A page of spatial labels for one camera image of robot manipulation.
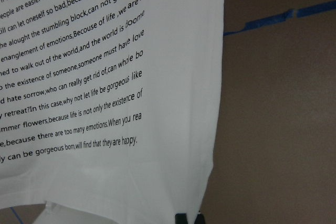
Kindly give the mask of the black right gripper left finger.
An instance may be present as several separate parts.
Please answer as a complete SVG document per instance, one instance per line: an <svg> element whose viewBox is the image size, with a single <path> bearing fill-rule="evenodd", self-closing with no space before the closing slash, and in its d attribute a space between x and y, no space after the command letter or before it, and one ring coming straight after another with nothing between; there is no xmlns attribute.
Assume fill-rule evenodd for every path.
<svg viewBox="0 0 336 224"><path fill-rule="evenodd" d="M186 213L177 213L175 215L175 224L188 224Z"/></svg>

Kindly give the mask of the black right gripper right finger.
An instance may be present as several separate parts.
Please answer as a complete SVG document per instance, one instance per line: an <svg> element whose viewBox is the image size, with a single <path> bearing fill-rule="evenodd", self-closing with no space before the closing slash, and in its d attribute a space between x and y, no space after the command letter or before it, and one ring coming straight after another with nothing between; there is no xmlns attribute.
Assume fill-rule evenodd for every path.
<svg viewBox="0 0 336 224"><path fill-rule="evenodd" d="M197 213L194 224L205 224L205 217L201 211Z"/></svg>

